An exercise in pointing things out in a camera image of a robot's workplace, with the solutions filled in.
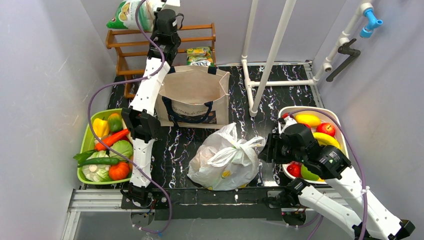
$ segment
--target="yellow bell pepper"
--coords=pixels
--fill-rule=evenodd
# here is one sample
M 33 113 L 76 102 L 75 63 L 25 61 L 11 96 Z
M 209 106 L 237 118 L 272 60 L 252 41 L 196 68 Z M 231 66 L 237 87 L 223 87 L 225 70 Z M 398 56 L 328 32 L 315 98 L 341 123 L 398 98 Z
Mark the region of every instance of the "yellow bell pepper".
M 94 133 L 97 137 L 102 138 L 109 134 L 109 124 L 107 120 L 96 118 L 93 121 Z

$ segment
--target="white basket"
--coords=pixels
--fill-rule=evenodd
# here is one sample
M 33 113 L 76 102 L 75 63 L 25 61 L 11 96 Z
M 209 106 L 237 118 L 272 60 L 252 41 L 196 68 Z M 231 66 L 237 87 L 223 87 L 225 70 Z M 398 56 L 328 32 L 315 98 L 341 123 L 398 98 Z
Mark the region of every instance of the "white basket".
M 337 123 L 340 125 L 339 118 L 336 116 L 336 114 L 334 114 L 334 112 L 332 112 L 332 111 L 330 111 L 328 109 L 319 108 L 319 107 L 312 107 L 312 106 L 287 106 L 287 107 L 285 107 L 285 108 L 283 108 L 283 109 L 281 109 L 279 111 L 278 116 L 281 118 L 281 116 L 283 114 L 285 114 L 285 113 L 291 113 L 293 111 L 300 110 L 300 109 L 317 109 L 317 110 L 323 111 L 323 112 L 327 113 L 328 115 L 330 115 L 331 117 L 333 117 L 337 121 Z M 298 114 L 311 114 L 311 115 L 315 115 L 319 119 L 321 119 L 321 123 L 333 123 L 333 121 L 331 121 L 330 118 L 328 118 L 326 115 L 321 114 L 321 113 L 316 112 L 316 111 L 301 111 L 301 112 L 298 112 L 298 113 L 294 114 L 294 116 L 296 116 Z M 337 130 L 335 131 L 334 138 L 340 144 L 341 151 L 346 155 L 347 158 L 349 158 L 348 149 L 346 147 L 345 137 L 342 135 L 340 129 L 337 126 L 335 126 L 335 127 L 337 128 Z M 281 125 L 280 122 L 278 122 L 278 133 L 279 134 L 282 133 L 282 129 L 283 129 L 283 126 Z M 287 177 L 289 177 L 291 179 L 295 179 L 295 177 L 293 175 L 291 175 L 287 171 L 287 167 L 288 166 L 289 166 L 289 164 L 282 164 L 282 171 L 284 172 L 284 174 Z M 311 180 L 306 180 L 306 181 L 309 182 L 309 183 L 311 183 L 311 184 L 320 184 L 320 185 L 326 185 L 327 184 L 325 181 L 311 181 Z

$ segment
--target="canvas tote bag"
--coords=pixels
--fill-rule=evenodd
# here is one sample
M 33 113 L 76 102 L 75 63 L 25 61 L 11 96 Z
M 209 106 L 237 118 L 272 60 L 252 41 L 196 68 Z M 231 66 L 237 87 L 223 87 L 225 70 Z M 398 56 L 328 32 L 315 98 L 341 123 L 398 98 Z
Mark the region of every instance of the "canvas tote bag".
M 161 126 L 220 129 L 229 124 L 230 73 L 207 66 L 175 66 L 156 99 Z

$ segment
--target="white plastic bag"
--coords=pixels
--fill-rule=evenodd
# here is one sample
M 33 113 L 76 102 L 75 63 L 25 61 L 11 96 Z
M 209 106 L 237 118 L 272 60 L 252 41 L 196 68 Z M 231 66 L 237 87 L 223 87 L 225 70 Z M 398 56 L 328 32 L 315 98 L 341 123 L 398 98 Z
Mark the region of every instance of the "white plastic bag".
M 188 164 L 187 176 L 209 190 L 243 188 L 258 174 L 259 159 L 254 148 L 263 147 L 265 138 L 237 140 L 235 123 L 222 127 L 206 138 Z

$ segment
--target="blue pipe valve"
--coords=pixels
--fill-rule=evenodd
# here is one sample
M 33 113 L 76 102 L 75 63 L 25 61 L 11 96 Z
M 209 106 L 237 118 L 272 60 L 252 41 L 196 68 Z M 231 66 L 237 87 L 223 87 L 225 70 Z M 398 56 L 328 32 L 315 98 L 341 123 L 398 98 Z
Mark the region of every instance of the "blue pipe valve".
M 383 20 L 377 19 L 376 16 L 374 16 L 373 9 L 367 9 L 363 11 L 363 15 L 368 18 L 368 24 L 362 28 L 362 31 L 360 31 L 360 37 L 361 38 L 369 38 L 374 32 L 374 29 L 380 27 L 383 24 Z

